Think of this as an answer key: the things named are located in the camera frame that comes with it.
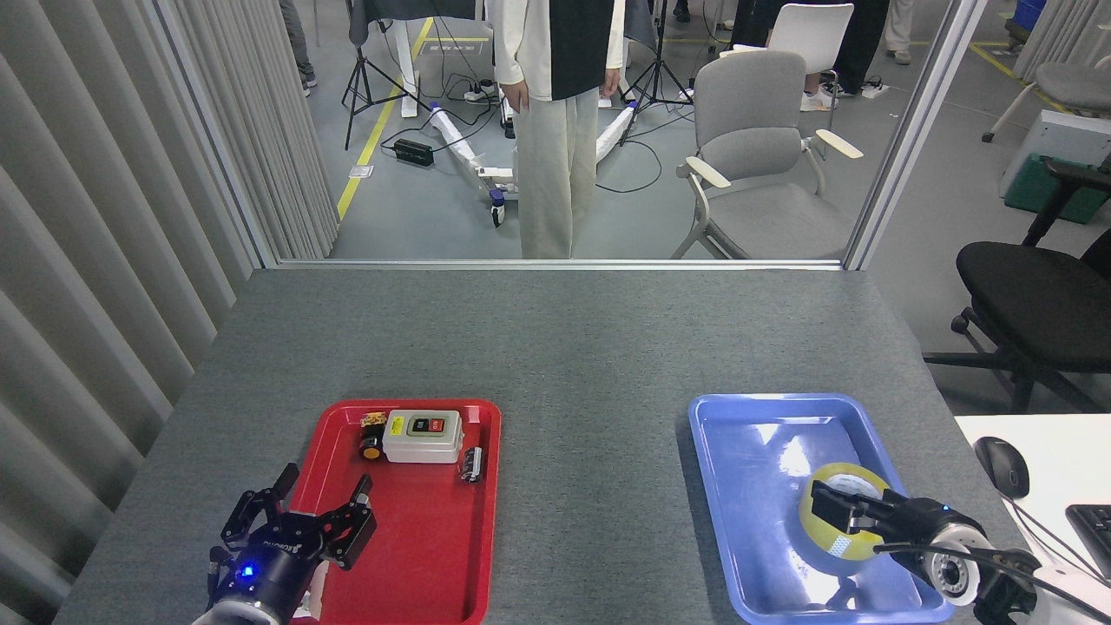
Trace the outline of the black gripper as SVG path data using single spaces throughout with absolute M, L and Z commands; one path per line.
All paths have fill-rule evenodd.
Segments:
M 210 624 L 290 624 L 322 560 L 352 569 L 373 537 L 369 475 L 358 480 L 348 503 L 319 516 L 318 534 L 247 536 L 258 514 L 266 513 L 268 523 L 282 514 L 299 475 L 296 463 L 286 463 L 273 486 L 246 490 L 236 503 L 221 530 L 226 546 L 210 551 Z
M 812 483 L 811 511 L 845 535 L 872 530 L 874 518 L 885 518 L 887 543 L 934 543 L 952 523 L 962 527 L 964 517 L 951 506 L 928 497 L 908 498 L 895 491 L 882 491 L 879 498 L 837 490 L 821 480 Z

